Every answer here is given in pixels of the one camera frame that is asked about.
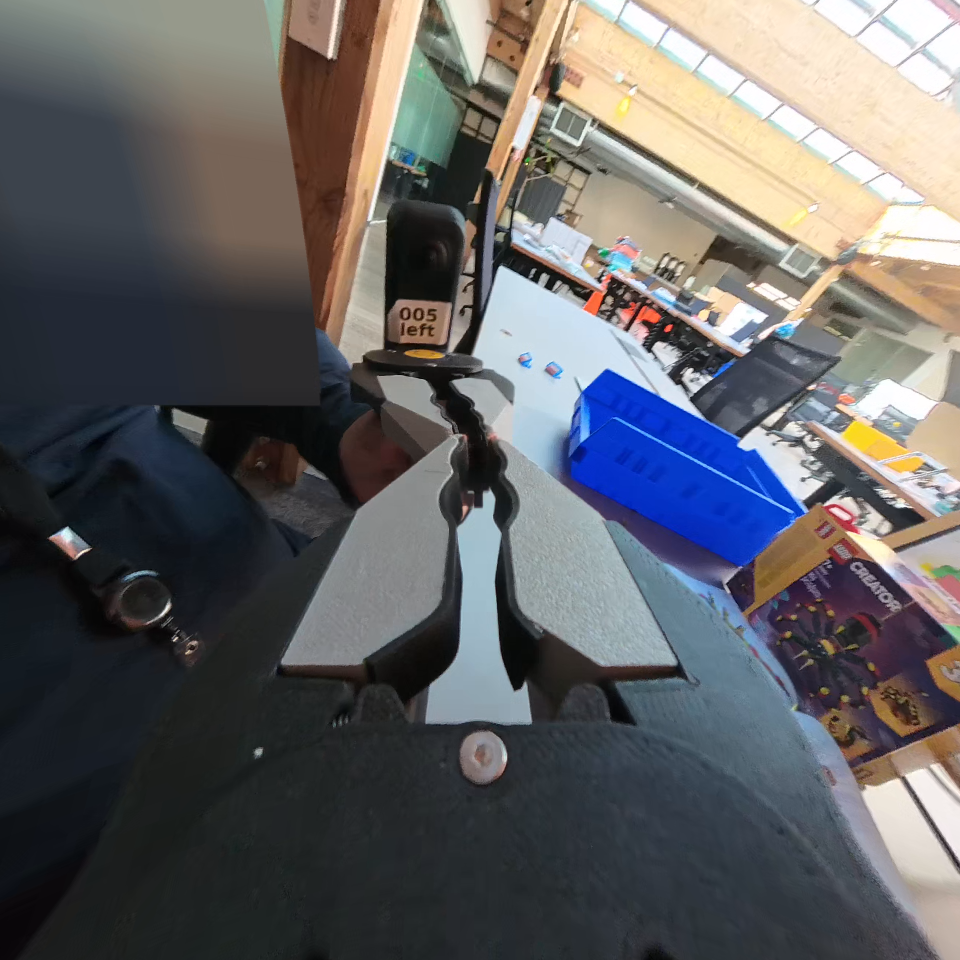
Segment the wooden pillar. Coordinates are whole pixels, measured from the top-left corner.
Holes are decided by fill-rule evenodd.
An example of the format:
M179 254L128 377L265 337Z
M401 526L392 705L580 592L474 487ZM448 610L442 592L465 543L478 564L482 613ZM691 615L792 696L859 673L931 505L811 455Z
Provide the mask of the wooden pillar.
M378 196L418 1L347 1L335 60L290 39L284 4L279 80L316 327L338 344Z

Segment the black office chair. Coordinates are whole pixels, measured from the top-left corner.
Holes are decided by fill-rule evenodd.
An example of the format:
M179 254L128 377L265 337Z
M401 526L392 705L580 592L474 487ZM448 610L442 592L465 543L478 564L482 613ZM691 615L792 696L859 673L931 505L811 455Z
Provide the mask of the black office chair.
M771 335L690 398L708 422L738 439L823 378L839 357Z

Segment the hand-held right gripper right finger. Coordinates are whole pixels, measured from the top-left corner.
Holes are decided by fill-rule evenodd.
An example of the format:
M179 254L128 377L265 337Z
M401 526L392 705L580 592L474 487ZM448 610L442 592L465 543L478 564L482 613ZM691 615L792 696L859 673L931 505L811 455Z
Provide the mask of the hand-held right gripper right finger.
M492 441L489 453L499 644L512 687L568 692L678 675L601 514L509 442Z

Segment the yellow plastic bin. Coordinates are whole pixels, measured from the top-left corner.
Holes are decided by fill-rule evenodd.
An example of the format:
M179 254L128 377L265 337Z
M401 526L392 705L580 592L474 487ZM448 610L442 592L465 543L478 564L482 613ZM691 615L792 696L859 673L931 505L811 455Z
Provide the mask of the yellow plastic bin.
M907 454L906 448L883 434L868 422L852 421L840 434L842 440L876 461L886 461Z

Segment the blue plastic bin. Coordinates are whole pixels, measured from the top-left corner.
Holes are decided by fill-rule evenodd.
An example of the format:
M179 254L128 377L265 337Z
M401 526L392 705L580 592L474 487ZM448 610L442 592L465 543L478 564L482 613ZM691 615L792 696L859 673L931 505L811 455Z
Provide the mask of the blue plastic bin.
M786 490L806 512L803 504L787 489L758 451L740 446L730 433L610 369L585 386L578 397L570 425L569 443L571 436L582 439L614 418L715 469L733 467L740 450L754 451L759 455L762 466L777 478L776 485Z
M743 567L805 513L755 451L716 468L615 417L570 437L573 479Z

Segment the white toy box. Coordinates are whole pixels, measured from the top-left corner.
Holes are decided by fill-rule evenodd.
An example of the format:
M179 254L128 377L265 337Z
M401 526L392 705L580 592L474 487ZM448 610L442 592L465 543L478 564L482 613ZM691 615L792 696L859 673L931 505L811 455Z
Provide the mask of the white toy box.
M887 534L882 542L959 604L959 511Z

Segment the cluttered work table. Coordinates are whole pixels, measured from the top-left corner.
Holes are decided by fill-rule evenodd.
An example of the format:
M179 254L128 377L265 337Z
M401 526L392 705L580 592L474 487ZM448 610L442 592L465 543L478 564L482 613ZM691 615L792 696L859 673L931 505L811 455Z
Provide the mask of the cluttered work table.
M510 229L505 265L529 280L538 282L545 279L551 291L565 287L587 303L597 301L592 314L609 323L617 324L622 312L631 308L630 317L624 320L625 332L630 332L642 322L644 310L654 312L658 321L651 325L648 332L644 343L647 349L651 349L656 342L665 341L669 334L676 334L678 328L683 327L689 330L689 337L695 340L694 353L714 352L733 358L742 358L750 353L749 345L735 341L701 318L686 312L676 300L666 299L668 284L649 287L619 270L597 280L570 258L543 246L538 238L520 226L514 225Z

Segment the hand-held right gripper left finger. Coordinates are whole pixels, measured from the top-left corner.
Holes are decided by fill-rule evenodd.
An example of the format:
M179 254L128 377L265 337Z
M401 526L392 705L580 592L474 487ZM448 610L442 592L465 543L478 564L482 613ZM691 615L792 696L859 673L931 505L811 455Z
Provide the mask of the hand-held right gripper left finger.
M467 442L446 439L354 513L279 672L417 697L459 645Z

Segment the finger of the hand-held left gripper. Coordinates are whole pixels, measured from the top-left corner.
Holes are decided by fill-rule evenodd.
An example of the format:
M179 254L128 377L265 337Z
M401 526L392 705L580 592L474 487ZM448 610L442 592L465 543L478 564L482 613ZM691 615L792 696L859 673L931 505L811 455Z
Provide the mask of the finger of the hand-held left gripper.
M457 402L481 426L514 424L513 384L494 371L455 378L450 388Z
M449 440L458 443L459 460L470 459L470 440L445 406L453 385L463 376L441 377L436 382L408 374L376 373L382 395L379 409L385 436L411 460L423 460Z

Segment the purple lego set box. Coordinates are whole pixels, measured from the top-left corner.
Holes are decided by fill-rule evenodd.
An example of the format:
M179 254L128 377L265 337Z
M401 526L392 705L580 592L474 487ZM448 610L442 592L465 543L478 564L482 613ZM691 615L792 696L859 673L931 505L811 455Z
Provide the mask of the purple lego set box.
M857 781L958 767L959 604L841 507L815 507L726 588Z

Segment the person's left hand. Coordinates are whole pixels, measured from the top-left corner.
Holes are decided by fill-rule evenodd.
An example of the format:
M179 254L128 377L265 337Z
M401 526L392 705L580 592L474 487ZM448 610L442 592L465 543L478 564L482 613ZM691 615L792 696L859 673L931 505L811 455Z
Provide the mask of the person's left hand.
M340 459L346 485L360 505L375 498L414 463L387 437L375 411L367 411L344 431Z

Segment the person's navy jacket torso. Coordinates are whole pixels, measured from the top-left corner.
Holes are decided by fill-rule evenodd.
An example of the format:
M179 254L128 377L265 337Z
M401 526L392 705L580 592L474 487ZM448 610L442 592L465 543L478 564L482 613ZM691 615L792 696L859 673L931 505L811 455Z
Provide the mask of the person's navy jacket torso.
M14 958L96 845L135 755L187 677L161 632L111 623L66 526L119 575L148 570L174 623L211 643L231 610L309 545L152 406L2 404L2 449L59 523L2 516L2 958Z

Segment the white wall device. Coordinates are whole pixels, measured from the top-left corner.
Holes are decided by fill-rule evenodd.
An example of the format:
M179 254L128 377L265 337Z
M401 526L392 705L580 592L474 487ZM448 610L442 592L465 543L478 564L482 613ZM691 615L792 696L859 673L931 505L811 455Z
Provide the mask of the white wall device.
M290 1L288 38L335 61L346 6L347 1Z

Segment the black and red lego piece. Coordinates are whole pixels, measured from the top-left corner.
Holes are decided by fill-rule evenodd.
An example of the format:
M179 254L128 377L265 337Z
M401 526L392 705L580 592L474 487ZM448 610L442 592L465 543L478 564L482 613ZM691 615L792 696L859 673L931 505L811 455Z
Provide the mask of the black and red lego piece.
M462 441L460 466L462 503L467 512L482 509L486 492L498 477L500 457L498 435L482 417L469 416L459 434Z

